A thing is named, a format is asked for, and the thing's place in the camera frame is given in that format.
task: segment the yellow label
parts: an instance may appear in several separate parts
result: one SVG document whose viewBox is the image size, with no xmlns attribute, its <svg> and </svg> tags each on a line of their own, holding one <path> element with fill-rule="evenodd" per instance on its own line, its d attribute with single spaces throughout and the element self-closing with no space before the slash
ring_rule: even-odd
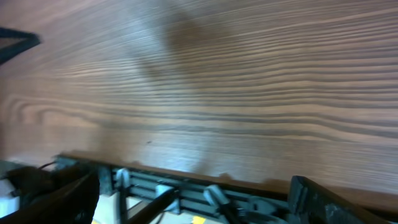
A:
<svg viewBox="0 0 398 224">
<path fill-rule="evenodd" d="M 206 218 L 194 216 L 192 218 L 192 224 L 204 224 Z"/>
</svg>

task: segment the wood grain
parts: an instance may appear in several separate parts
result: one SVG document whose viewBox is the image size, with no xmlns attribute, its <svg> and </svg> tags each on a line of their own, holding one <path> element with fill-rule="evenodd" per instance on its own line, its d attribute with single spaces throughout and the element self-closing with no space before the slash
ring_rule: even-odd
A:
<svg viewBox="0 0 398 224">
<path fill-rule="evenodd" d="M 397 19 L 390 0 L 2 1 L 0 26 L 43 40 L 0 67 L 2 158 L 306 175 L 396 210 Z"/>
</svg>

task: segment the black metal bar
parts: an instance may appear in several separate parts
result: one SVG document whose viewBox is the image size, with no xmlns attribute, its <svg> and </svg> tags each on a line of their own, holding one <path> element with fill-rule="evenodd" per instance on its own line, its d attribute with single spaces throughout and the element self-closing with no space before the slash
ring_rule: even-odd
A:
<svg viewBox="0 0 398 224">
<path fill-rule="evenodd" d="M 148 224 L 158 214 L 163 212 L 175 199 L 177 192 L 175 189 L 170 189 L 164 192 L 161 196 L 157 197 L 153 202 L 148 204 L 139 213 L 131 217 L 128 224 Z"/>
</svg>

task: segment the black corner piece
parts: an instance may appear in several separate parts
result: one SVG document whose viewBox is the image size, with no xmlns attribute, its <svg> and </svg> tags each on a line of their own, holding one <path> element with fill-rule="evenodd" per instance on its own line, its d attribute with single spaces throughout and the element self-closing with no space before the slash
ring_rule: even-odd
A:
<svg viewBox="0 0 398 224">
<path fill-rule="evenodd" d="M 11 42 L 12 44 L 4 45 L 3 43 L 6 42 Z M 36 34 L 0 27 L 0 65 L 39 44 L 40 40 Z"/>
</svg>

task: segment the wooden panel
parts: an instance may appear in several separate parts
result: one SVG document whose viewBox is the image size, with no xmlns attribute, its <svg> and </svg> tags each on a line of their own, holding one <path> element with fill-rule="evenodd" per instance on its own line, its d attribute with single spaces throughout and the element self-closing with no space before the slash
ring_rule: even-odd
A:
<svg viewBox="0 0 398 224">
<path fill-rule="evenodd" d="M 0 67 L 2 158 L 306 175 L 394 209 L 397 19 L 392 0 L 2 1 L 0 26 L 43 39 Z"/>
</svg>

